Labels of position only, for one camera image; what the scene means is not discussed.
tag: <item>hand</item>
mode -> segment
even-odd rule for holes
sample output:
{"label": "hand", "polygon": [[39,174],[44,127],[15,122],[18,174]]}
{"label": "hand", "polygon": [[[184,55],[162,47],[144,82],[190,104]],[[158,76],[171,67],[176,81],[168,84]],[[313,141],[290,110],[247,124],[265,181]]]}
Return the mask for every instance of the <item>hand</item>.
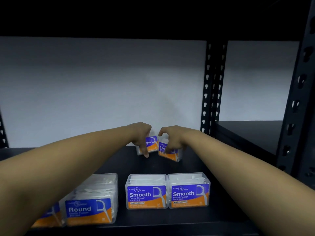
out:
{"label": "hand", "polygon": [[152,126],[143,122],[128,125],[133,133],[132,143],[139,146],[143,155],[148,158],[149,153],[146,146],[146,137],[149,136]]}
{"label": "hand", "polygon": [[168,144],[165,149],[165,153],[171,152],[173,149],[185,149],[187,144],[185,142],[185,135],[190,132],[195,131],[194,129],[180,126],[172,126],[172,127],[162,127],[159,136],[162,136],[163,133],[168,135]]}

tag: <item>person's right arm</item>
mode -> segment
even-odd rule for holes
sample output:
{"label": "person's right arm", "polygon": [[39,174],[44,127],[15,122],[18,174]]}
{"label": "person's right arm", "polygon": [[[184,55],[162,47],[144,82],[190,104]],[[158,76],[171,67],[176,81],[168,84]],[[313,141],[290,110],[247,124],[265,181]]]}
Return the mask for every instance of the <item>person's right arm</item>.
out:
{"label": "person's right arm", "polygon": [[266,235],[315,234],[315,191],[276,167],[198,130],[172,126],[166,151],[190,146]]}

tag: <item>forearm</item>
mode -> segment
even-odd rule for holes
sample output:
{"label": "forearm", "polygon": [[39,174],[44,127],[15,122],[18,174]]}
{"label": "forearm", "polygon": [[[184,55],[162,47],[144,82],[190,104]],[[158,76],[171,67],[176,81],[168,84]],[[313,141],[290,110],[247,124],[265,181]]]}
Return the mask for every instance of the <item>forearm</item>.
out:
{"label": "forearm", "polygon": [[315,230],[315,193],[309,187],[199,131],[187,134],[185,143],[267,235],[310,235]]}
{"label": "forearm", "polygon": [[5,178],[39,207],[48,208],[130,143],[132,134],[132,130],[125,126],[36,148],[2,161],[0,179]]}

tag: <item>person's left hand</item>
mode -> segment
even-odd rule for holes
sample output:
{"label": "person's left hand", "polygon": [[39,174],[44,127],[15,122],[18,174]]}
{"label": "person's left hand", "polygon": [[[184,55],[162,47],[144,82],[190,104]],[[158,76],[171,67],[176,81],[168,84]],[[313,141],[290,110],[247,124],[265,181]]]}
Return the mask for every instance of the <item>person's left hand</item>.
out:
{"label": "person's left hand", "polygon": [[143,122],[128,125],[133,133],[132,143],[139,146],[143,155],[148,158],[149,153],[146,146],[146,137],[149,136],[152,126]]}

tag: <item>person's right hand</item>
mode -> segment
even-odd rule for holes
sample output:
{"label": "person's right hand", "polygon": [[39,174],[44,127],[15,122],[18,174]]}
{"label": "person's right hand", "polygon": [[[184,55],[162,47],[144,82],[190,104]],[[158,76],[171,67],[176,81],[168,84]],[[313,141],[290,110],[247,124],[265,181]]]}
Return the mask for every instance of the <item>person's right hand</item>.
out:
{"label": "person's right hand", "polygon": [[196,130],[187,127],[180,127],[177,125],[172,127],[162,127],[158,135],[162,136],[163,133],[168,135],[168,144],[165,149],[165,153],[169,153],[173,149],[185,149],[187,146],[185,136],[192,131]]}

